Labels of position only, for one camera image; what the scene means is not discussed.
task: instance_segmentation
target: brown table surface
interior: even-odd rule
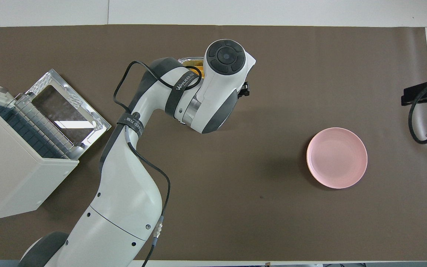
[[[400,106],[403,88],[427,81],[422,28],[6,27],[0,86],[22,93],[54,68],[114,125],[122,109],[112,93],[129,62],[201,56],[221,38],[256,58],[251,95],[208,135],[155,112],[138,145],[172,181],[152,259],[427,260],[427,145],[411,139]],[[143,72],[132,71],[119,99],[131,100]],[[420,112],[426,125],[427,105]],[[350,188],[322,186],[307,169],[307,144],[328,127],[367,148],[368,169]],[[70,232],[97,192],[110,133],[37,211],[0,219],[0,259]],[[164,195],[165,181],[148,170]]]

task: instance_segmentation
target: round center button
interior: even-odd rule
[[[224,47],[218,51],[218,60],[224,64],[232,64],[235,61],[236,51],[230,47]]]

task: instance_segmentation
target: round plate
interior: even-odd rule
[[[344,128],[328,128],[307,147],[307,167],[321,184],[342,189],[357,183],[367,168],[367,150],[360,138]]]

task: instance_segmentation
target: black circular button pad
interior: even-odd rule
[[[232,75],[245,65],[245,51],[235,41],[219,40],[207,50],[207,63],[216,73]]]

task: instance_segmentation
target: white robotic arm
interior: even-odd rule
[[[128,266],[165,208],[156,184],[135,155],[151,114],[161,109],[197,132],[215,131],[233,110],[254,64],[241,45],[227,39],[208,47],[204,79],[173,58],[154,61],[102,153],[100,188],[90,206],[70,235],[55,232],[41,238],[26,251],[19,266]]]

